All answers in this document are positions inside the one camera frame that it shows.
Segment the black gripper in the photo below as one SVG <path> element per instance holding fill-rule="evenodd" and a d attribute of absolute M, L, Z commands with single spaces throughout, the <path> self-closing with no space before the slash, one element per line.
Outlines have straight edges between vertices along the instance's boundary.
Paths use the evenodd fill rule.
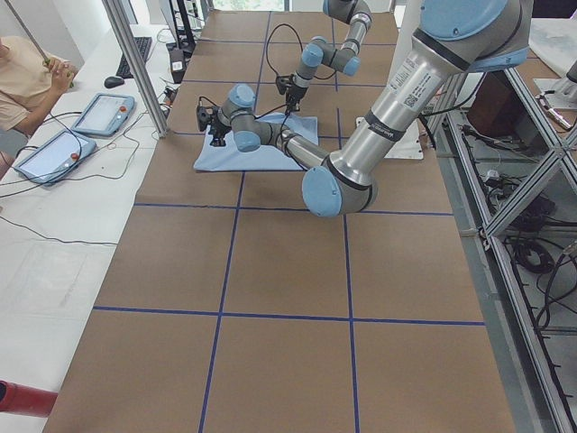
<path fill-rule="evenodd" d="M 222 120 L 219 115 L 213 116 L 211 145 L 214 147 L 225 147 L 225 136 L 232 131 L 230 123 L 225 119 Z"/>
<path fill-rule="evenodd" d="M 286 89 L 286 109 L 285 115 L 290 115 L 300 111 L 300 101 L 307 93 L 307 88 L 302 88 L 297 84 L 289 84 Z"/>

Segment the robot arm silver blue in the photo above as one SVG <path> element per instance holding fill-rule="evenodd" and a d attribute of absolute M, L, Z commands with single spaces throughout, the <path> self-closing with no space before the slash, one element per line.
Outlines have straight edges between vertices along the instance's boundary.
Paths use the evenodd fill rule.
<path fill-rule="evenodd" d="M 327 152 L 284 124 L 257 120 L 253 90 L 238 84 L 211 113 L 197 110 L 200 130 L 221 145 L 234 135 L 240 152 L 273 146 L 306 169 L 302 196 L 319 217 L 359 212 L 378 195 L 371 173 L 450 77 L 503 70 L 524 62 L 530 1 L 425 1 L 412 48 L 343 149 Z"/>
<path fill-rule="evenodd" d="M 329 0 L 323 2 L 323 12 L 333 20 L 347 24 L 348 32 L 340 46 L 321 36 L 312 38 L 302 50 L 295 71 L 276 78 L 278 91 L 285 96 L 287 114 L 300 110 L 300 102 L 320 66 L 349 77 L 360 67 L 362 42 L 372 24 L 370 7 L 365 1 Z"/>

